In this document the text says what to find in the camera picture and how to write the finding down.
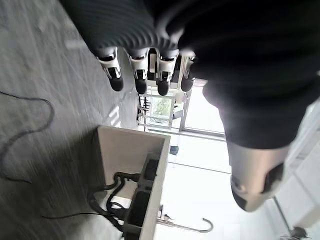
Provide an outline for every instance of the black sleeve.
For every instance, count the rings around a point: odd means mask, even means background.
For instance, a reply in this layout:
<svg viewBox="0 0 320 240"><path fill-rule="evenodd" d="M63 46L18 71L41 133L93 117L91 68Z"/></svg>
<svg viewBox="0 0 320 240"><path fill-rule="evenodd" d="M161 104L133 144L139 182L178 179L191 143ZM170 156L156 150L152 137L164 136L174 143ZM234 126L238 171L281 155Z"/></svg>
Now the black sleeve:
<svg viewBox="0 0 320 240"><path fill-rule="evenodd" d="M226 138L274 149L294 140L309 104L320 95L319 0L201 1L168 27L184 26L194 77L208 80ZM188 10L193 15L186 17Z"/></svg>

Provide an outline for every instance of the black cable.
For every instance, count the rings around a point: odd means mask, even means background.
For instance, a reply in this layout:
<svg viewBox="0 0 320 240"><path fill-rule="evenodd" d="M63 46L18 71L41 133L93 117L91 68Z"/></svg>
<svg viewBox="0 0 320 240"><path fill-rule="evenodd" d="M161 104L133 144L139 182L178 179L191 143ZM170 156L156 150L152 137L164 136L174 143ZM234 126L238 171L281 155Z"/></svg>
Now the black cable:
<svg viewBox="0 0 320 240"><path fill-rule="evenodd" d="M20 100L42 101L42 102L46 103L50 108L50 114L49 114L48 120L44 125L42 125L41 127L37 128L37 129L23 130L23 131L19 132L18 134L9 138L9 140L2 146L2 148L0 149L0 166L2 166L3 160L7 156L8 152L10 150L10 147L12 147L17 140L19 140L20 138L22 138L28 134L40 133L50 127L50 125L52 124L54 117L55 117L55 109L54 109L52 103L44 98L18 96L18 95L14 95L14 94L3 92L3 91L0 91L0 94L5 95L5 96L9 96L9 97L13 97L16 99L20 99ZM89 202L89 205L97 213L95 213L95 212L79 212L79 213L73 213L73 214L64 215L64 216L43 216L42 215L41 217L43 219L47 219L47 220L58 220L58 219L66 219L66 218L76 217L76 216L80 216L80 215L100 215L100 216L105 217L107 220L109 220L113 224L113 226L115 226L120 232L123 232L123 226L120 225L118 223L118 221L114 218L115 215L112 212L107 212L107 211L103 210L99 206L99 204L97 203L97 200L94 197L94 194L96 192L107 191L107 190L115 188L119 183L118 178L120 178L120 180L121 180L120 185L112 192L111 196L107 200L106 205L107 205L107 208L109 208L109 209L112 209L113 205L120 207L120 208L113 208L115 211L117 211L117 210L118 211L125 211L127 209L124 208L121 204L119 204L117 202L111 202L111 200L125 186L125 178L127 178L129 180L130 177L135 180L137 180L137 178L139 178L139 176L137 174L128 174L128 173L123 173L123 172L117 172L113 176L113 178L114 178L113 184L95 187L88 192L87 200ZM2 174L1 172L0 172L0 178L7 180L7 181L11 181L11 182L32 184L32 182L29 180L15 179L15 178L12 178L12 177L9 177L9 176Z"/></svg>
<svg viewBox="0 0 320 240"><path fill-rule="evenodd" d="M47 99L44 99L44 98L18 96L18 95L14 95L14 94L11 94L11 93L4 92L4 91L0 91L0 94L5 95L5 96L9 96L9 97L13 97L13 98L16 98L16 99L20 99L20 100L42 101L45 104L47 104L49 106L49 108L50 108L50 115L48 117L47 122L43 126L37 128L37 129L23 130L23 131L19 132L18 134L12 136L11 138L9 138L9 140L2 146L2 148L0 150L0 166L2 167L2 163L3 163L6 155L8 154L10 147L12 147L17 140L19 140L20 138L22 138L22 137L24 137L24 136L26 136L28 134L40 133L40 132L46 130L48 127L50 127L50 125L52 124L52 122L54 120L54 117L55 117L55 109L54 109L52 103L50 101L48 101ZM6 176L3 173L1 173L1 171L0 171L0 178L2 178L4 180L7 180L7 181L11 181L11 182L20 182L20 183L32 184L32 182L29 181L29 180L15 179L15 178Z"/></svg>
<svg viewBox="0 0 320 240"><path fill-rule="evenodd" d="M114 198L115 195L117 195L121 189L124 188L126 182L125 182L125 178L123 176L120 177L120 184L119 186L117 186L113 192L110 194L110 196L108 197L107 201L106 201L106 210L109 212L109 213L113 213L113 208L112 208L112 199Z"/></svg>
<svg viewBox="0 0 320 240"><path fill-rule="evenodd" d="M49 219L49 220L54 220L54 219L66 219L66 218L71 218L79 215L100 215L100 216L105 216L100 213L95 213L95 212L79 212L79 213L74 213L70 215L65 215L65 216L41 216L44 219Z"/></svg>

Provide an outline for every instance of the electrical cord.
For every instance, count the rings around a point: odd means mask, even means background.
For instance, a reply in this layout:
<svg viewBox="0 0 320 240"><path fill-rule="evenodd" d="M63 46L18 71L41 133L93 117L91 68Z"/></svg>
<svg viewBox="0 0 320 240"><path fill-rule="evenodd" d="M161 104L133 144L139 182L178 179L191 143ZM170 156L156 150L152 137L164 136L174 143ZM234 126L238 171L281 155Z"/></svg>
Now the electrical cord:
<svg viewBox="0 0 320 240"><path fill-rule="evenodd" d="M54 109L54 106L52 105L52 103L44 98L18 96L18 95L4 92L4 91L0 91L0 94L5 95L5 96L9 96L12 98L20 99L20 100L41 101L41 102L46 103L50 109L50 114L49 114L48 120L44 125L42 125L39 128L36 128L36 129L22 130L18 134L9 138L9 140L1 147L1 149L0 149L0 167L2 167L2 164L3 164L5 157L7 156L10 148L15 144L15 142L17 140L19 140L22 137L29 135L29 134L40 133L40 132L48 129L51 126L51 124L54 120L54 117L55 117L55 109ZM92 210L94 210L96 213L95 212L78 212L78 213L73 213L73 214L63 215L63 216L43 216L42 215L41 218L47 219L47 220L58 220L58 219L66 219L66 218L71 218L71 217L76 217L76 216L81 216L81 215L100 215L100 216L105 217L107 220L109 220L112 223L112 225L115 226L120 232L123 232L123 226L119 224L119 222L116 220L116 218L123 221L128 209L123 207L121 204L119 204L117 202L112 202L112 199L125 186L125 180L128 180L128 181L132 180L137 183L139 180L139 177L140 177L139 173L129 174L129 173L124 173L124 172L116 172L113 176L113 180L114 180L113 184L91 188L87 194L87 201L88 201L90 207L92 208ZM16 178L6 176L3 173L1 173L1 171L0 171L0 178L4 179L6 181L10 181L10 182L27 183L30 185L33 184L29 180L16 179ZM111 195L107 199L107 202L106 202L107 211L105 211L98 204L98 202L95 198L95 193L102 192L102 191L108 191L111 189L114 189L114 191L111 193Z"/></svg>
<svg viewBox="0 0 320 240"><path fill-rule="evenodd" d="M65 216L41 216L44 219L49 219L49 220L54 220L54 219L66 219L66 218L71 218L75 216L80 216L80 215L100 215L104 216L103 214L96 213L96 212L79 212L79 213L74 213L70 215L65 215Z"/></svg>
<svg viewBox="0 0 320 240"><path fill-rule="evenodd" d="M50 114L48 117L48 120L46 121L46 123L44 125L42 125L41 127L37 128L37 129L31 129L31 130L23 130L21 132L19 132L18 134L12 136L11 138L9 138L9 140L1 147L0 150L0 166L2 167L3 165L3 161L5 159L5 157L7 156L9 149L15 144L15 142L19 139L21 139L22 137L29 135L29 134L34 134L34 133L40 133L44 130L46 130L47 128L50 127L50 125L52 124L54 117L55 117L55 109L52 105L52 103L50 101L48 101L47 99L44 98L40 98L40 97L25 97L25 96L18 96L18 95L14 95L11 93L7 93L4 91L0 91L0 94L5 95L5 96L9 96L9 97L13 97L16 99L20 99L20 100L26 100L26 101L41 101L44 102L45 104L47 104L50 108ZM16 178L12 178L9 176L4 175L3 173L1 173L0 171L0 178L7 180L7 181L11 181L11 182L20 182L20 183L27 183L27 184L32 184L31 181L29 180L25 180L25 179L16 179Z"/></svg>

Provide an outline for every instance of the white table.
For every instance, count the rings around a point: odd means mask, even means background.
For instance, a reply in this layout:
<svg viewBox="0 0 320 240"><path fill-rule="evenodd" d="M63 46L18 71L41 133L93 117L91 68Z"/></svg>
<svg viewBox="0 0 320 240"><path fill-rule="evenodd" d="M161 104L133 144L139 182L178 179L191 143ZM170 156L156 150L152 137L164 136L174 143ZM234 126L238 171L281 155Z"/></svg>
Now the white table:
<svg viewBox="0 0 320 240"><path fill-rule="evenodd" d="M170 136L124 128L100 126L98 128L101 157L106 184L113 183L115 172L140 173L147 154L160 155L140 240L152 240L160 207L163 183L170 149ZM130 200L137 187L127 182L118 196Z"/></svg>

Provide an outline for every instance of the metal hook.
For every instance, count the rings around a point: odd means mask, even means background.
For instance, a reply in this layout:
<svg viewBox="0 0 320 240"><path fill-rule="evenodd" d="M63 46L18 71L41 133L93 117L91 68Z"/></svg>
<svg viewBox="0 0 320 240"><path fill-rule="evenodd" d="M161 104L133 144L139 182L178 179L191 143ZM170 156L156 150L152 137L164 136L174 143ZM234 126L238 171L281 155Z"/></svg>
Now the metal hook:
<svg viewBox="0 0 320 240"><path fill-rule="evenodd" d="M211 232L214 229L213 223L205 218L202 218L202 220L210 225L210 227L208 229L202 230L202 229L195 229L192 227L178 225L178 224L171 222L168 218L165 218L165 219L157 218L156 222L157 222L157 224L161 224L161 225L164 225L167 227L184 229L184 230L188 230L188 231L192 231L192 232L196 232L196 233L201 233L201 234Z"/></svg>

